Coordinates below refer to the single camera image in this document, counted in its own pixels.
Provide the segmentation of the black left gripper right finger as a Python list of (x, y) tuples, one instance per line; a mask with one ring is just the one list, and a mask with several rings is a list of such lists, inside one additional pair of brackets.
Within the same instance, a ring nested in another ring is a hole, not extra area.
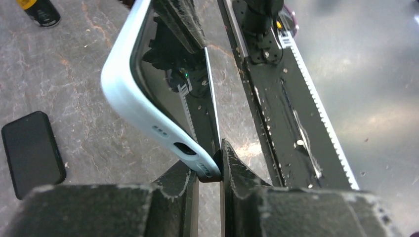
[(289, 189), (266, 183), (221, 142), (224, 237), (399, 237), (382, 200), (364, 191)]

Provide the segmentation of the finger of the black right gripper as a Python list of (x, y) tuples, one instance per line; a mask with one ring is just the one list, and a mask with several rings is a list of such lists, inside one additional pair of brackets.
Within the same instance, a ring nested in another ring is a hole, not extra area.
[(152, 5), (189, 53), (205, 48), (206, 37), (192, 0), (154, 0)]

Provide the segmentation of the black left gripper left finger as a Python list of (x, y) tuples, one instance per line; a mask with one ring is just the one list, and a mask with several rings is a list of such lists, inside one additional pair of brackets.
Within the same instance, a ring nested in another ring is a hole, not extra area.
[(151, 183), (37, 187), (4, 236), (195, 237), (197, 228), (197, 174), (177, 162)]

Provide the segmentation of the black smartphone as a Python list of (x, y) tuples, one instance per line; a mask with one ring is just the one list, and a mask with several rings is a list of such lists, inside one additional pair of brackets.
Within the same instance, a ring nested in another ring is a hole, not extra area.
[(203, 182), (221, 179), (220, 140), (207, 48), (189, 53), (154, 11), (152, 1), (130, 57), (133, 79), (145, 97), (181, 130), (173, 147)]

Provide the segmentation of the light blue phone case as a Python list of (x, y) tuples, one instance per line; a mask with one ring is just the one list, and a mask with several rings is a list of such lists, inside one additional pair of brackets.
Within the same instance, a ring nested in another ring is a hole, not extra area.
[[(186, 158), (173, 147), (174, 141), (181, 140), (180, 135), (182, 130), (178, 126), (172, 126), (171, 121), (145, 97), (134, 81), (132, 71), (130, 69), (129, 61), (134, 41), (139, 33), (140, 26), (145, 16), (145, 11), (150, 2), (151, 0), (137, 0), (134, 2), (103, 66), (101, 73), (101, 86), (107, 101), (120, 117), (128, 121), (142, 133), (153, 138), (161, 146), (172, 151), (191, 169), (189, 162), (186, 161)], [(211, 79), (211, 91), (215, 102), (216, 122), (218, 133), (220, 135), (213, 79)], [(220, 171), (222, 173), (220, 156), (219, 164)]]

